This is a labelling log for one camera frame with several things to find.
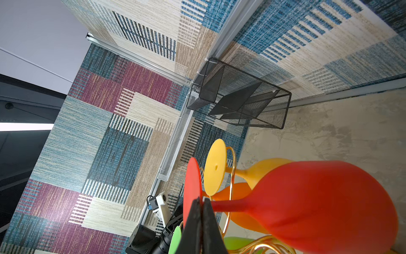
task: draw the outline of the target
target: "mesh organizer divider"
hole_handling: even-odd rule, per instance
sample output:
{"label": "mesh organizer divider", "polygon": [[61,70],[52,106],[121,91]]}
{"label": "mesh organizer divider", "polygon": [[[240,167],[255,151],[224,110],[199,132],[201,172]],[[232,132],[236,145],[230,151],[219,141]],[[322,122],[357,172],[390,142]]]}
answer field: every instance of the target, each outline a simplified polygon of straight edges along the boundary
{"label": "mesh organizer divider", "polygon": [[216,58],[203,71],[193,84],[199,97],[188,109],[237,126],[283,129],[291,92]]}

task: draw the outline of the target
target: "metal mesh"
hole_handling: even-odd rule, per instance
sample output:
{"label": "metal mesh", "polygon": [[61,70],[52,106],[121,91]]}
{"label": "metal mesh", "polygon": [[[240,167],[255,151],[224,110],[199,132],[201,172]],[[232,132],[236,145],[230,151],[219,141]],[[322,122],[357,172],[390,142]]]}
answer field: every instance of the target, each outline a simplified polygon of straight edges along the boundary
{"label": "metal mesh", "polygon": [[211,60],[206,64],[199,98],[188,108],[237,126],[284,127],[292,96],[289,91]]}
{"label": "metal mesh", "polygon": [[168,148],[166,149],[164,158],[158,170],[158,179],[167,181],[173,166],[175,164],[176,156],[178,155],[182,140],[185,136],[187,126],[189,125],[193,111],[187,108],[187,105],[193,104],[197,99],[197,93],[191,92],[189,99],[185,101],[180,112],[178,121],[176,122],[175,129],[173,130]]}

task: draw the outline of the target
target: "fluorescent light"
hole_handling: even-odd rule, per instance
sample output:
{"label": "fluorescent light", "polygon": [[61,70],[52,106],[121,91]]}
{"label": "fluorescent light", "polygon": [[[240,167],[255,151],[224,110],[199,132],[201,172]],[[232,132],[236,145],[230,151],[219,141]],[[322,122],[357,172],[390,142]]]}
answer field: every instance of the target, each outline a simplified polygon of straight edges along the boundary
{"label": "fluorescent light", "polygon": [[54,124],[0,123],[0,131],[51,130]]}

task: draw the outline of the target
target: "white wall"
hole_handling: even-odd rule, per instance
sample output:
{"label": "white wall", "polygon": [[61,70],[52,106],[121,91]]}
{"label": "white wall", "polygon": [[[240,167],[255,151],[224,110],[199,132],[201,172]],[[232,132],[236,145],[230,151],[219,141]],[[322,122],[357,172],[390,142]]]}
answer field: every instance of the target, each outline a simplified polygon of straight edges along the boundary
{"label": "white wall", "polygon": [[90,46],[86,33],[59,0],[0,0],[0,74],[67,94]]}

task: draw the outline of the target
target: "patterned fabric wall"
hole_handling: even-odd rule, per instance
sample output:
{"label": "patterned fabric wall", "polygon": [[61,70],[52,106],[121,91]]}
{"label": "patterned fabric wall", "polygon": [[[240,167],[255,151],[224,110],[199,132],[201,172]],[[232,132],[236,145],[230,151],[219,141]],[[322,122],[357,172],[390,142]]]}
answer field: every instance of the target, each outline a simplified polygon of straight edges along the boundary
{"label": "patterned fabric wall", "polygon": [[[124,254],[188,90],[92,45],[0,252]],[[194,116],[176,167],[160,185],[171,209],[183,200],[185,162],[195,156],[204,166],[220,137],[239,156],[247,129],[238,130]],[[148,225],[159,228],[153,216]]]}
{"label": "patterned fabric wall", "polygon": [[92,34],[193,78],[237,0],[62,0]]}
{"label": "patterned fabric wall", "polygon": [[406,76],[406,1],[264,0],[222,59],[292,100]]}

